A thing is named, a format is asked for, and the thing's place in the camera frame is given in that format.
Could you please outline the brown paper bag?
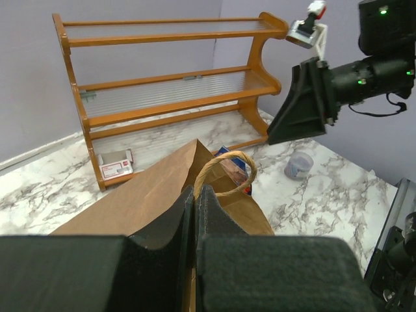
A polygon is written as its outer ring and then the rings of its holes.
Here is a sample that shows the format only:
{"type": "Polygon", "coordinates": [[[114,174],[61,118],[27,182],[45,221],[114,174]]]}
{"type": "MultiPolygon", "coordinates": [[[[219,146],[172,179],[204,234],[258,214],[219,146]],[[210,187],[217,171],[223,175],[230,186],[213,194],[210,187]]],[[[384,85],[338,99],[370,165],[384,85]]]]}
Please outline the brown paper bag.
{"type": "Polygon", "coordinates": [[[131,235],[165,213],[187,186],[200,191],[211,185],[216,199],[245,232],[272,235],[274,232],[258,204],[243,193],[257,175],[251,157],[230,151],[218,157],[193,140],[67,221],[53,235],[131,235]],[[220,165],[239,158],[248,165],[249,178],[237,186],[220,165]]]}

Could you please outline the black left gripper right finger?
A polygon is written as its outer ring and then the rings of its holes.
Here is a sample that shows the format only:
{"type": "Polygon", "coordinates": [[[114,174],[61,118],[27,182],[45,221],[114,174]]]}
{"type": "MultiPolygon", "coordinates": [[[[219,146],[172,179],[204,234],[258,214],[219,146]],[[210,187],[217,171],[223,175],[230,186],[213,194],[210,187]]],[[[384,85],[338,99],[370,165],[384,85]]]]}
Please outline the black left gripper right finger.
{"type": "Polygon", "coordinates": [[[342,239],[250,235],[212,187],[196,197],[197,311],[372,311],[342,239]]]}

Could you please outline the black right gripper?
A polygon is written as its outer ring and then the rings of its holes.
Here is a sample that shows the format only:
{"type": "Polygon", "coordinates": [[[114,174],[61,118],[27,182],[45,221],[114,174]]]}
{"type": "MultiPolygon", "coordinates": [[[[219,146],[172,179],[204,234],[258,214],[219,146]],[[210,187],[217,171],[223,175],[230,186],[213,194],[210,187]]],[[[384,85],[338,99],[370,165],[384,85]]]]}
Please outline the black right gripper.
{"type": "Polygon", "coordinates": [[[292,68],[289,93],[267,129],[267,142],[323,135],[343,105],[391,94],[408,99],[414,84],[414,57],[367,57],[335,68],[310,58],[292,68]]]}

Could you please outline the dark blue chips bag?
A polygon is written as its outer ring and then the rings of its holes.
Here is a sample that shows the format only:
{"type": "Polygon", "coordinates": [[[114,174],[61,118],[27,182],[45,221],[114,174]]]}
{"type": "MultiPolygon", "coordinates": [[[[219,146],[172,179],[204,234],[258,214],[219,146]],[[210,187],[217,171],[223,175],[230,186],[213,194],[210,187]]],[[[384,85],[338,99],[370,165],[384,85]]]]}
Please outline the dark blue chips bag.
{"type": "MultiPolygon", "coordinates": [[[[225,146],[222,146],[214,156],[218,157],[228,152],[230,152],[230,150],[225,146]]],[[[223,160],[220,162],[220,165],[237,186],[243,184],[249,178],[248,165],[239,158],[223,160]]],[[[250,185],[249,187],[246,187],[243,190],[243,193],[251,196],[252,186],[250,185]]]]}

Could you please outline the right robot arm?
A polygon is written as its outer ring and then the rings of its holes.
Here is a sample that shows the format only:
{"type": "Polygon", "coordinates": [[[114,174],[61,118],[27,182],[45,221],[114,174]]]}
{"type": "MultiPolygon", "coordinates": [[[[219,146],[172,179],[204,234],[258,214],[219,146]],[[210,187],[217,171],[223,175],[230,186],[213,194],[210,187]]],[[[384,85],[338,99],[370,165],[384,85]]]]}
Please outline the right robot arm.
{"type": "Polygon", "coordinates": [[[326,134],[341,107],[394,94],[410,97],[415,84],[415,2],[362,1],[358,46],[365,58],[336,68],[324,59],[326,9],[313,1],[305,20],[292,23],[286,39],[316,55],[292,68],[286,100],[267,129],[270,145],[326,134]]]}

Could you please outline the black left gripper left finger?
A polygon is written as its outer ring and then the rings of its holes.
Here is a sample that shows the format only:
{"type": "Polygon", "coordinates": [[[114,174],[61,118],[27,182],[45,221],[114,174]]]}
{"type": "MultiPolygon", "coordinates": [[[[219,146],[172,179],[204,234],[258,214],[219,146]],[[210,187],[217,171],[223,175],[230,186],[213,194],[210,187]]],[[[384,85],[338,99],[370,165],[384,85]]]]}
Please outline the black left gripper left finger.
{"type": "Polygon", "coordinates": [[[193,189],[123,235],[1,238],[2,311],[186,311],[193,189]]]}

